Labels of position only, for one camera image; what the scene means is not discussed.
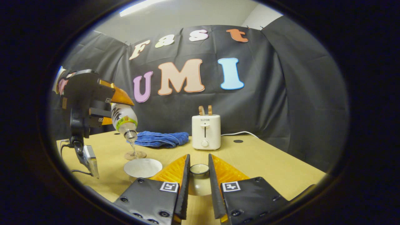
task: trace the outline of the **black cloth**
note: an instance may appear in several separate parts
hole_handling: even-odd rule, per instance
[[[209,37],[192,42],[189,34],[205,29]],[[238,29],[248,42],[234,40],[226,30]],[[155,48],[161,37],[174,34],[174,43]],[[134,47],[146,40],[139,56],[129,60]],[[159,95],[162,63],[172,62],[181,71],[189,59],[201,59],[200,77],[205,89]],[[221,88],[224,81],[221,58],[237,58],[244,87]],[[211,25],[181,28],[140,40],[130,46],[93,31],[84,37],[62,64],[67,69],[94,69],[104,80],[114,82],[133,99],[137,131],[188,132],[198,106],[213,106],[221,116],[221,133],[249,131],[271,145],[326,171],[338,158],[345,141],[348,103],[345,85],[333,58],[307,31],[285,16],[263,30]],[[134,100],[133,79],[153,71],[150,97]],[[145,91],[145,78],[140,82]],[[68,138],[68,128],[57,120],[60,105],[53,95],[53,120],[58,139]],[[93,107],[109,110],[95,102]],[[112,125],[91,129],[91,134],[113,131]]]
[[[262,32],[277,53],[290,121],[288,153],[326,171],[342,153],[349,124],[346,86],[329,52],[282,16]]]
[[[195,30],[207,30],[209,37],[192,42],[189,34]],[[239,29],[246,34],[248,42],[232,39],[226,30]],[[158,40],[168,34],[174,34],[174,43],[155,48]],[[249,131],[264,141],[287,151],[290,139],[286,89],[278,55],[265,36],[255,29],[236,26],[195,26],[165,32],[151,37],[140,55],[131,57],[135,45],[118,62],[115,84],[124,89],[129,96],[134,95],[133,79],[153,71],[150,97],[146,102],[135,102],[134,111],[138,116],[138,131],[160,133],[192,132],[192,116],[198,115],[200,105],[207,109],[212,105],[213,114],[221,116],[221,133]],[[201,59],[201,83],[205,86],[201,92],[185,92],[182,88],[176,92],[173,86],[169,95],[159,95],[162,63],[172,62],[181,71],[189,59]],[[220,85],[224,81],[221,58],[237,58],[237,70],[244,87],[236,90],[224,90]],[[145,79],[140,82],[142,94]]]

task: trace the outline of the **white toaster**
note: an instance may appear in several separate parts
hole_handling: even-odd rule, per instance
[[[192,117],[192,146],[199,150],[216,150],[221,147],[219,115]]]

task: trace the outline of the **plastic bottle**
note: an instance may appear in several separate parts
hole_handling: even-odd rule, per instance
[[[138,139],[136,127],[138,118],[129,105],[111,103],[111,118],[114,128],[121,133],[126,140],[133,144]]]

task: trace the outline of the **wooden table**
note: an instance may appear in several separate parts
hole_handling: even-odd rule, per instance
[[[96,154],[99,179],[74,173],[83,185],[92,187],[111,202],[114,202],[131,184],[123,167],[128,162],[124,155],[132,148],[122,135],[114,135],[115,133],[112,131],[91,135],[89,139],[85,139],[85,144],[91,145]],[[212,153],[250,178],[263,177],[287,200],[291,200],[308,186],[317,184],[325,175],[324,172],[252,135],[222,136],[221,148],[216,151],[194,150],[191,137],[188,143],[174,149],[152,149],[142,146],[137,146],[136,149],[146,152],[147,158],[160,161],[163,167],[185,154],[190,154],[191,165],[198,163],[208,165],[208,154]],[[63,158],[69,169],[88,171],[79,163],[74,149],[64,148]],[[187,219],[182,220],[182,224],[219,225],[220,220],[214,219],[211,195],[189,195]]]

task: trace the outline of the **power cord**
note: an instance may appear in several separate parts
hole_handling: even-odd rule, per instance
[[[61,141],[60,141],[60,155],[61,155],[61,158],[62,158],[62,149],[63,149],[64,147],[73,148],[74,145],[70,143],[70,140],[69,140],[69,139],[61,140]],[[77,169],[71,170],[71,173],[73,173],[73,172],[78,172],[78,173],[83,173],[83,174],[86,174],[86,175],[93,176],[92,173],[83,172],[83,171],[77,170]]]
[[[251,135],[253,135],[254,137],[260,139],[259,137],[257,137],[256,135],[254,135],[254,134],[252,134],[252,133],[250,133],[250,132],[248,132],[248,131],[240,131],[240,132],[237,132],[237,133],[233,133],[233,134],[224,134],[224,135],[221,135],[221,136],[226,136],[226,135],[237,135],[237,134],[241,134],[241,133],[248,133],[248,134],[251,134]]]
[[[64,148],[64,147],[73,148],[74,145],[71,144],[71,143],[68,143],[68,144],[66,144],[66,145],[62,145],[61,148],[60,148],[60,155],[61,155],[61,158],[62,158],[62,148]]]
[[[79,172],[79,173],[84,173],[84,174],[87,174],[87,175],[93,176],[93,174],[92,174],[92,173],[83,172],[83,171],[81,171],[81,170],[77,170],[77,169],[73,169],[73,170],[71,170],[71,173],[73,173],[73,172]]]

